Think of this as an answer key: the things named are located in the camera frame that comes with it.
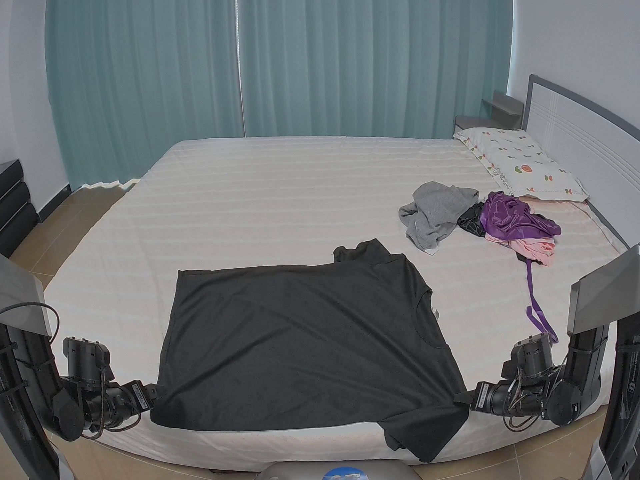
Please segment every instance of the gray cloth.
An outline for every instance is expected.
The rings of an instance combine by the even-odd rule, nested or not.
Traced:
[[[413,244],[420,250],[432,251],[451,234],[460,215],[477,201],[478,191],[473,188],[429,181],[416,189],[412,203],[400,207],[398,216]]]

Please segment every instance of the blue sticker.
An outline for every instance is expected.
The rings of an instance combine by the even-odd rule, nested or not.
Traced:
[[[325,473],[323,480],[369,480],[369,478],[359,469],[340,467]]]

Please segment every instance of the white headboard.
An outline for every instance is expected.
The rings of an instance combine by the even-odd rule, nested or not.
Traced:
[[[640,242],[638,128],[535,75],[529,77],[522,127],[580,180],[591,208],[622,242]]]

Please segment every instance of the pile of clothes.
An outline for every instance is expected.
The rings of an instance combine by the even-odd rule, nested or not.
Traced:
[[[531,296],[527,316],[540,332],[548,332],[551,341],[557,343],[556,333],[533,295],[531,274],[532,262],[550,266],[553,261],[554,236],[562,233],[553,220],[531,213],[527,203],[502,191],[491,192],[485,202],[479,202],[475,189],[447,187],[434,181],[413,193],[413,202],[400,208],[399,217],[407,226],[407,237],[429,254],[437,251],[438,243],[456,226],[513,249],[518,259],[527,264]]]

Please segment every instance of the purple strap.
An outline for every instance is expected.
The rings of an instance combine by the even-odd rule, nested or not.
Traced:
[[[542,312],[542,308],[538,304],[538,301],[535,297],[533,297],[533,279],[531,277],[531,260],[527,258],[527,283],[529,284],[529,295],[531,296],[531,304],[533,309],[536,311],[536,315],[540,320],[538,320],[534,315],[531,309],[531,306],[527,306],[527,316],[529,320],[533,322],[540,332],[546,332],[551,337],[551,343],[558,343],[558,336],[556,332],[553,330],[553,327],[549,325],[547,319],[545,318],[545,314]]]

